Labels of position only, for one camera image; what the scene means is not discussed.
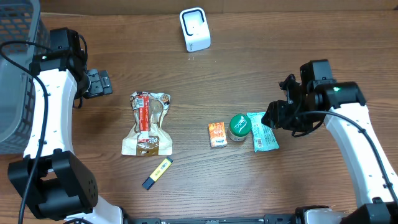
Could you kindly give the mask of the teal tissue packet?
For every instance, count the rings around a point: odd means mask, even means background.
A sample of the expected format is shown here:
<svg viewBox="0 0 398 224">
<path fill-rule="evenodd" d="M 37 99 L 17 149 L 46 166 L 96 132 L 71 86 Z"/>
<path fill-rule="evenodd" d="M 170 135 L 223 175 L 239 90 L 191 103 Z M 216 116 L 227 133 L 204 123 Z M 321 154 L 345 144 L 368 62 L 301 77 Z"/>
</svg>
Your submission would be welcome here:
<svg viewBox="0 0 398 224">
<path fill-rule="evenodd" d="M 254 152 L 266 152 L 279 148 L 272 129 L 262 124 L 262 118 L 265 112 L 252 112 L 247 113 L 248 118 L 251 120 L 252 136 L 254 144 Z"/>
</svg>

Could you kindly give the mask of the green lid jar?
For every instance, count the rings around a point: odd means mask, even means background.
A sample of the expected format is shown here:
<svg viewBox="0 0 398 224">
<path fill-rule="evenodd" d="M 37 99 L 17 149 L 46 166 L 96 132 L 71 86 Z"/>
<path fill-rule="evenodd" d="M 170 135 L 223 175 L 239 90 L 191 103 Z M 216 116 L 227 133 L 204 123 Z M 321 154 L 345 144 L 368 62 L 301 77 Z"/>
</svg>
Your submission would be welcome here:
<svg viewBox="0 0 398 224">
<path fill-rule="evenodd" d="M 231 118 L 228 127 L 228 136 L 232 141 L 244 141 L 250 133 L 251 120 L 245 114 L 237 114 Z"/>
</svg>

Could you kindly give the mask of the orange juice carton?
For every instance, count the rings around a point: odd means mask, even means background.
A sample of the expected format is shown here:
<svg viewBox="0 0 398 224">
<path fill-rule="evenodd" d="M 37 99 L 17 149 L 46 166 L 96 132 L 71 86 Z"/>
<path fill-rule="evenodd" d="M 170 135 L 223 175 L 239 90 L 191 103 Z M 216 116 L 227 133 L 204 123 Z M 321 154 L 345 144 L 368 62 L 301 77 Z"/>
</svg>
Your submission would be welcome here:
<svg viewBox="0 0 398 224">
<path fill-rule="evenodd" d="M 208 125 L 211 148 L 226 147 L 227 138 L 224 122 L 210 123 Z"/>
</svg>

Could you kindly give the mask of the brown snack pouch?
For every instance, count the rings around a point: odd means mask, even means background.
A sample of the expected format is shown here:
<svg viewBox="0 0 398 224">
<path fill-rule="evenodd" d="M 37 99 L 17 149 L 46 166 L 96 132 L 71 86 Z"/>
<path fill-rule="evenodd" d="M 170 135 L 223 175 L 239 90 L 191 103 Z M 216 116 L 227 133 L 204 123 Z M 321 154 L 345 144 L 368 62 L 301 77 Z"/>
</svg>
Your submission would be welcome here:
<svg viewBox="0 0 398 224">
<path fill-rule="evenodd" d="M 171 96 L 166 93 L 136 91 L 130 95 L 135 119 L 133 128 L 122 141 L 125 156 L 169 156 L 173 142 L 162 129 L 170 107 Z"/>
</svg>

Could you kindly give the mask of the yellow highlighter marker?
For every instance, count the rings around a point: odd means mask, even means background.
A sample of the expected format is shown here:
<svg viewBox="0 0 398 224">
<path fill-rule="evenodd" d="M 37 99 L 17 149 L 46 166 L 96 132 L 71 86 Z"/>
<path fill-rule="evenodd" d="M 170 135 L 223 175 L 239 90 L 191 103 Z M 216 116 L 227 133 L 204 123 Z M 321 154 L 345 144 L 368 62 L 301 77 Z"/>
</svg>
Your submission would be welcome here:
<svg viewBox="0 0 398 224">
<path fill-rule="evenodd" d="M 170 157 L 166 157 L 158 166 L 157 168 L 151 173 L 150 176 L 144 181 L 142 186 L 149 190 L 157 181 L 158 179 L 164 174 L 164 172 L 172 165 L 173 160 Z"/>
</svg>

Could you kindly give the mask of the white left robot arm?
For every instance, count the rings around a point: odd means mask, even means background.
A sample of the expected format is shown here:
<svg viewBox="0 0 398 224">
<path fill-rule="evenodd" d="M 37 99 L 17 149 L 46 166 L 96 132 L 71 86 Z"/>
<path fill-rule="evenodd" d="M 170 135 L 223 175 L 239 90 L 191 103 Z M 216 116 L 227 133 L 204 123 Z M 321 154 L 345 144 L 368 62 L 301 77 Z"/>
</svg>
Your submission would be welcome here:
<svg viewBox="0 0 398 224">
<path fill-rule="evenodd" d="M 126 222 L 124 210 L 99 194 L 94 174 L 73 151 L 75 100 L 113 91 L 107 71 L 88 69 L 87 60 L 82 35 L 53 29 L 50 45 L 25 70 L 35 88 L 32 128 L 22 160 L 10 163 L 7 170 L 21 196 L 19 221 L 30 210 L 38 219 L 65 223 Z"/>
</svg>

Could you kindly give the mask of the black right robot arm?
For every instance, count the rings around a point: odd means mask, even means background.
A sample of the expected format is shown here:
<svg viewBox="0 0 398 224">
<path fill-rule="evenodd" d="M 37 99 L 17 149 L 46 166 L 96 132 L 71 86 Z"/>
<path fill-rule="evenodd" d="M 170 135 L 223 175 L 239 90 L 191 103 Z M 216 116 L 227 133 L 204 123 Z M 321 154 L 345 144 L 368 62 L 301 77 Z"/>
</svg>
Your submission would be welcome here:
<svg viewBox="0 0 398 224">
<path fill-rule="evenodd" d="M 397 223 L 397 174 L 373 130 L 366 99 L 355 82 L 333 78 L 327 59 L 300 67 L 301 80 L 290 74 L 279 87 L 286 99 L 269 103 L 262 124 L 291 131 L 299 138 L 321 125 L 336 141 L 349 171 L 356 210 L 328 206 L 298 207 L 289 223 Z"/>
</svg>

